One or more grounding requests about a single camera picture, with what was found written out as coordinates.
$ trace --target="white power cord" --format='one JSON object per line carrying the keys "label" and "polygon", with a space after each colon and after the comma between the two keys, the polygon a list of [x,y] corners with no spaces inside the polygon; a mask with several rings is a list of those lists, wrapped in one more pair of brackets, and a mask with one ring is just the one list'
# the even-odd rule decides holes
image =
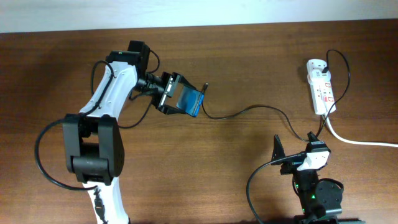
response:
{"label": "white power cord", "polygon": [[347,142],[350,144],[359,144],[359,145],[365,145],[365,146],[398,147],[398,144],[391,144],[391,143],[384,143],[384,142],[361,142],[361,141],[351,141],[351,140],[344,139],[344,138],[340,137],[338,134],[336,134],[335,130],[333,130],[333,128],[331,127],[329,118],[327,118],[325,122],[326,122],[328,129],[332,133],[332,135],[334,135],[334,137],[336,137],[340,141]]}

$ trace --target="white robotic arm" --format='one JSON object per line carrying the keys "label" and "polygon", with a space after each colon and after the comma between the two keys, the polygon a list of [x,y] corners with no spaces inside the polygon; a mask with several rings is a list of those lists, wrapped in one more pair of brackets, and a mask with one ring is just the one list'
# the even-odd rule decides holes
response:
{"label": "white robotic arm", "polygon": [[[143,42],[132,41],[128,51],[112,51],[107,56],[106,70],[95,93],[80,110],[81,116],[67,115],[63,137],[67,168],[89,190],[98,224],[127,224],[119,188],[124,165],[124,148],[118,118],[132,90],[152,96],[152,104],[165,114],[198,114],[203,93],[180,74],[163,73],[157,77],[146,73],[150,49]],[[184,85],[177,107],[166,104],[177,84]],[[98,135],[98,143],[85,138]]]}
{"label": "white robotic arm", "polygon": [[[88,117],[100,118],[104,115],[119,119],[123,104],[130,91],[137,83],[137,68],[135,65],[129,65],[127,62],[114,61],[110,63],[113,68],[114,78],[108,87],[99,107],[94,112],[87,115]],[[93,97],[84,106],[80,112],[86,113],[92,109],[100,98],[105,86],[111,76],[111,70],[108,66],[105,68],[105,74]]]}
{"label": "white robotic arm", "polygon": [[[106,93],[104,93],[99,107],[90,113],[88,117],[100,118],[108,115],[118,120],[129,92],[137,83],[138,77],[135,65],[116,61],[110,63],[110,65],[113,68],[114,78],[112,78]],[[86,113],[95,106],[110,78],[111,69],[106,66],[101,83],[87,105],[80,110],[81,113]],[[123,208],[119,177],[114,177],[111,185],[106,185],[103,182],[88,181],[86,184],[83,183],[83,186],[86,188],[97,186],[95,190],[89,190],[88,194],[96,212],[98,224],[129,223],[129,217]]]}

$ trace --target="robotic arm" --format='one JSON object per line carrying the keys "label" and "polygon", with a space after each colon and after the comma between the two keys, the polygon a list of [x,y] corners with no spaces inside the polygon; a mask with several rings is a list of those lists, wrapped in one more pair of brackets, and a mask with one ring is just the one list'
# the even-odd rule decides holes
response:
{"label": "robotic arm", "polygon": [[303,215],[296,215],[294,224],[365,224],[358,219],[339,220],[343,212],[344,185],[337,180],[319,179],[317,171],[327,165],[330,149],[312,132],[308,133],[308,144],[305,151],[286,156],[278,135],[274,136],[274,151],[270,162],[257,168],[248,180],[246,196],[249,206],[259,223],[264,223],[255,211],[249,194],[249,187],[254,175],[265,166],[280,166],[281,175],[293,175],[292,185],[300,199]]}
{"label": "robotic arm", "polygon": [[[107,66],[102,81],[80,110],[80,114],[88,115],[68,114],[63,122],[67,169],[85,187],[97,186],[88,193],[98,223],[129,223],[119,188],[124,148],[118,128],[128,95],[133,90],[149,93],[152,104],[164,114],[192,117],[196,117],[203,101],[203,93],[181,74],[164,72],[157,77],[146,73],[149,53],[149,47],[139,41],[130,41],[127,51],[112,51],[104,62]],[[179,83],[183,90],[177,107],[167,105],[167,98],[173,97]],[[98,135],[98,143],[85,142],[92,134]]]}

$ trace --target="blue object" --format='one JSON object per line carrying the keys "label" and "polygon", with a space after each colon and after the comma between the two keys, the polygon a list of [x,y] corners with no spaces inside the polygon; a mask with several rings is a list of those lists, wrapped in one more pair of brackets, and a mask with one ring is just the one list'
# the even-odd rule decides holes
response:
{"label": "blue object", "polygon": [[184,110],[187,114],[195,118],[198,116],[204,97],[202,92],[184,86],[177,102],[177,108]]}

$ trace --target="white wall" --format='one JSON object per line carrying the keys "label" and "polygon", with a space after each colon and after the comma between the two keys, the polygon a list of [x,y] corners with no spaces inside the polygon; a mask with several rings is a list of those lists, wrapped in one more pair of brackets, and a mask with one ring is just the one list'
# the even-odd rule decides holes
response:
{"label": "white wall", "polygon": [[0,0],[0,32],[398,18],[398,0]]}

